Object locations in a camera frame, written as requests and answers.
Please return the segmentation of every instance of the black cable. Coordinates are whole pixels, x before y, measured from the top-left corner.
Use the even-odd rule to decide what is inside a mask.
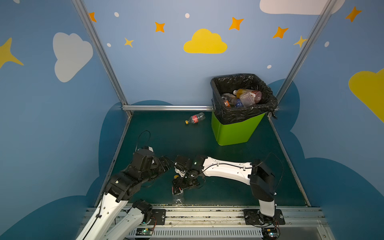
[[[281,164],[281,176],[280,176],[280,179],[279,179],[279,181],[278,181],[278,183],[277,183],[277,185],[276,185],[276,187],[275,187],[275,188],[277,188],[277,186],[279,186],[279,183],[280,183],[281,179],[283,178],[284,167],[283,167],[283,163],[282,163],[281,159],[280,159],[278,156],[276,156],[276,154],[274,154],[273,152],[268,153],[268,155],[266,156],[265,160],[263,160],[261,163],[257,164],[256,166],[253,166],[253,167],[240,167],[240,166],[232,165],[232,164],[228,164],[228,163],[216,163],[216,164],[212,164],[211,166],[207,167],[206,169],[204,169],[204,170],[203,170],[201,173],[199,173],[198,175],[200,175],[200,174],[202,174],[203,172],[205,172],[206,170],[208,170],[208,168],[213,167],[213,166],[217,166],[217,165],[220,165],[220,164],[225,164],[225,165],[229,165],[229,166],[233,166],[233,167],[238,167],[238,168],[240,168],[240,169],[251,169],[251,168],[255,168],[255,167],[258,167],[258,166],[259,166],[260,164],[262,164],[263,162],[265,162],[266,160],[268,160],[268,157],[269,157],[270,154],[273,154],[277,159],[279,159],[279,162],[280,162],[280,164]]]
[[[103,196],[101,196],[101,200],[100,200],[100,209],[99,209],[99,213],[96,215],[96,219],[95,221],[93,222],[92,226],[88,229],[88,232],[85,234],[85,236],[83,237],[83,240],[87,237],[88,233],[90,232],[90,230],[92,229],[93,225],[96,223],[96,220],[101,217],[100,213],[101,213],[101,206],[103,205]]]
[[[256,225],[253,225],[252,223],[250,223],[250,222],[248,221],[248,219],[246,219],[246,218],[244,218],[244,219],[245,219],[246,222],[248,222],[249,224],[251,224],[251,225],[254,226],[254,227],[269,227],[270,225],[273,224],[273,223],[270,223],[270,224],[267,225],[267,226],[256,226]]]
[[[131,210],[131,209],[132,209],[132,207],[128,210],[124,210],[124,209],[122,209],[122,210],[128,214],[129,210]]]
[[[279,181],[278,181],[277,184],[276,184],[276,187],[275,187],[275,189],[276,189],[277,186],[279,186],[279,183],[280,183],[281,179],[283,178],[283,174],[284,174],[284,166],[283,166],[283,162],[281,161],[281,159],[280,159],[278,156],[276,156],[276,154],[274,154],[273,152],[268,153],[267,158],[268,158],[268,156],[269,156],[270,154],[273,154],[277,159],[279,159],[279,162],[280,162],[280,165],[281,165],[281,176],[280,176]]]
[[[150,132],[150,131],[148,131],[148,130],[144,130],[144,131],[142,131],[141,134],[139,135],[139,137],[137,138],[135,152],[137,151],[137,145],[139,144],[140,136],[141,136],[144,132],[148,132],[148,133],[149,133],[148,140],[145,142],[144,146],[147,145],[148,141],[151,139],[151,132]]]
[[[275,224],[274,224],[274,227],[277,228],[277,230],[279,231],[279,235],[278,235],[277,238],[275,239],[275,240],[277,240],[277,239],[280,237],[281,231],[280,231],[280,228],[277,227]]]

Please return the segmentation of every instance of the cable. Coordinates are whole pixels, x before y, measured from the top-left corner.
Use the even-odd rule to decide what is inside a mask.
[[[128,214],[129,210],[131,210],[131,209],[132,209],[132,207],[128,210],[124,210],[124,209],[122,209],[122,210]]]
[[[155,225],[153,225],[153,228],[151,229],[151,231],[155,230],[155,227],[156,227],[156,224],[157,224],[157,220],[154,216],[152,216],[151,218],[153,218],[155,220]]]
[[[148,132],[148,133],[149,133],[148,140],[145,142],[144,146],[147,145],[148,141],[151,139],[151,132],[150,132],[150,131],[148,131],[148,130],[144,130],[144,131],[142,131],[141,134],[139,135],[139,137],[137,138],[135,152],[137,151],[137,145],[139,144],[140,136],[141,136],[144,132]]]
[[[277,230],[279,231],[279,235],[277,236],[277,238],[275,240],[277,240],[280,237],[280,235],[281,235],[281,231],[280,231],[280,228],[279,228],[280,225],[279,225],[279,222],[277,220],[276,220],[276,223],[277,223],[278,226],[276,226],[274,224],[274,227],[277,228]]]
[[[88,229],[88,232],[85,234],[85,236],[83,237],[83,240],[87,237],[88,233],[90,232],[90,230],[92,229],[93,225],[96,223],[96,220],[98,218],[101,217],[100,213],[101,213],[101,206],[103,205],[103,196],[101,196],[101,200],[100,200],[100,209],[99,209],[99,213],[96,215],[96,219],[95,221],[93,222],[93,224],[91,225],[91,227]]]
[[[268,153],[268,155],[266,157],[268,158],[268,156],[270,154],[273,154],[277,159],[279,159],[279,162],[280,162],[280,165],[281,165],[281,176],[280,176],[280,179],[277,182],[276,187],[275,187],[275,189],[277,189],[277,186],[279,186],[279,183],[280,183],[280,181],[281,181],[281,179],[283,178],[283,175],[284,175],[284,166],[283,166],[283,162],[281,161],[281,159],[278,156],[276,156],[276,154],[274,154],[273,152]]]
[[[274,154],[273,152],[270,152],[268,153],[268,155],[266,156],[265,160],[261,161],[261,163],[257,164],[256,166],[253,166],[253,167],[240,167],[240,166],[237,166],[237,165],[232,165],[232,164],[228,164],[228,163],[216,163],[216,164],[212,164],[211,166],[207,167],[206,169],[204,169],[201,173],[199,173],[198,175],[202,174],[203,172],[205,172],[206,170],[208,170],[208,168],[210,167],[213,167],[213,166],[217,166],[217,165],[220,165],[220,164],[225,164],[225,165],[229,165],[229,166],[233,166],[233,167],[238,167],[240,169],[251,169],[251,168],[255,168],[255,167],[258,167],[260,164],[262,164],[263,162],[265,162],[266,160],[268,160],[268,157],[270,154],[273,154],[277,159],[279,159],[279,162],[281,164],[281,176],[280,176],[280,179],[275,187],[275,189],[277,188],[277,186],[279,186],[279,183],[281,181],[281,179],[283,178],[283,174],[284,174],[284,167],[283,167],[283,163],[281,161],[281,159],[276,156],[276,154]]]
[[[244,218],[244,219],[245,219],[246,222],[248,222],[249,224],[251,224],[251,225],[254,226],[254,227],[268,227],[268,226],[270,226],[270,225],[273,224],[273,223],[270,223],[270,224],[267,225],[267,226],[256,226],[256,225],[253,225],[252,223],[250,223],[250,222],[248,221],[248,219],[246,219],[246,218]]]

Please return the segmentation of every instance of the star decoration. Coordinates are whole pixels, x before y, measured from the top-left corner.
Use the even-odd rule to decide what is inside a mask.
[[[96,19],[95,19],[95,13],[89,13],[89,17],[91,18],[92,21],[94,21],[95,23],[97,23]]]
[[[352,12],[345,18],[345,19],[350,19],[351,22],[355,19],[355,17],[361,13],[362,11],[356,10],[356,7],[352,9]]]
[[[300,45],[300,48],[301,48],[301,46],[303,45],[303,43],[304,43],[306,40],[307,40],[307,39],[303,39],[303,36],[300,36],[300,40],[299,40],[297,43],[295,43],[294,45],[299,44],[299,45]]]
[[[132,47],[132,42],[133,42],[133,40],[132,41],[128,41],[128,39],[125,39],[127,42],[124,44],[124,46],[125,45],[129,45],[129,46],[131,46]]]
[[[162,23],[162,24],[159,24],[157,22],[155,22],[155,23],[156,23],[156,31],[164,32],[164,25],[165,25],[165,23]]]
[[[243,21],[244,19],[235,19],[235,18],[232,18],[232,25],[231,27],[229,28],[229,30],[231,29],[237,29],[240,31],[240,23]]]
[[[0,68],[6,62],[14,62],[24,66],[17,58],[11,54],[12,38],[8,39],[3,46],[0,46]]]
[[[277,27],[277,33],[273,36],[273,38],[283,38],[284,37],[284,33],[288,30],[289,28],[280,28],[280,27]]]

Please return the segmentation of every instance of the green trash can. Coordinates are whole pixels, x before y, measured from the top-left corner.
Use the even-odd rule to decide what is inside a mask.
[[[211,81],[212,130],[219,145],[231,145],[247,142],[264,115],[277,107],[277,99],[259,77],[254,74],[236,74],[213,78]],[[239,88],[258,90],[262,93],[259,104],[228,108],[221,98],[223,93],[232,93]]]
[[[248,142],[264,115],[265,113],[242,122],[224,125],[219,122],[215,113],[212,112],[211,125],[217,143],[221,146],[225,146]]]

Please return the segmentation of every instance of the clear plastic bottle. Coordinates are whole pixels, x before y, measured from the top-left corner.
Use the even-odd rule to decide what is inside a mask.
[[[236,105],[237,97],[233,94],[224,93],[223,95],[221,95],[221,98],[224,100],[224,104],[228,108]]]
[[[244,88],[240,88],[239,90],[234,90],[233,91],[233,94],[236,95],[237,98],[240,98],[241,95],[243,95],[244,93],[246,92],[251,92],[251,93],[254,93],[257,95],[257,99],[259,99],[259,101],[261,100],[262,98],[262,93],[260,91],[257,91],[257,90],[251,90],[251,89],[244,89]]]
[[[262,93],[259,91],[246,92],[243,93],[239,99],[243,103],[244,107],[252,106],[260,102],[262,99]]]
[[[172,192],[172,202],[176,206],[182,205],[184,203],[184,191],[181,190],[181,193],[179,194],[173,194]]]
[[[205,119],[204,113],[199,113],[191,116],[188,120],[185,121],[185,124],[189,124],[189,123],[195,124],[203,121],[204,119]]]

